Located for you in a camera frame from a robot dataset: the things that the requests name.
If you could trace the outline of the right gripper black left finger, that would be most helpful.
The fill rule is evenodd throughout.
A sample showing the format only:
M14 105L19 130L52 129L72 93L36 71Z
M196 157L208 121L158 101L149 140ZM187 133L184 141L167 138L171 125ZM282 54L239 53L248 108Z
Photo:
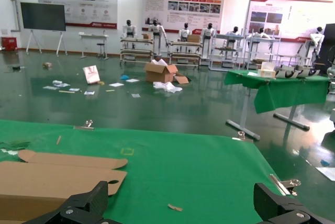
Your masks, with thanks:
M29 224L115 223L103 213L108 206L108 183L100 181L90 192L70 196L59 208L28 220Z

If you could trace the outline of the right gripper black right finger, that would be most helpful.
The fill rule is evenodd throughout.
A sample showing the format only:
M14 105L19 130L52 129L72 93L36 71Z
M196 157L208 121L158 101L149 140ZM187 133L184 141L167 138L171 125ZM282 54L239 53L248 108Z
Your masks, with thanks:
M263 183L253 188L253 205L262 223L329 223L298 200L273 193Z

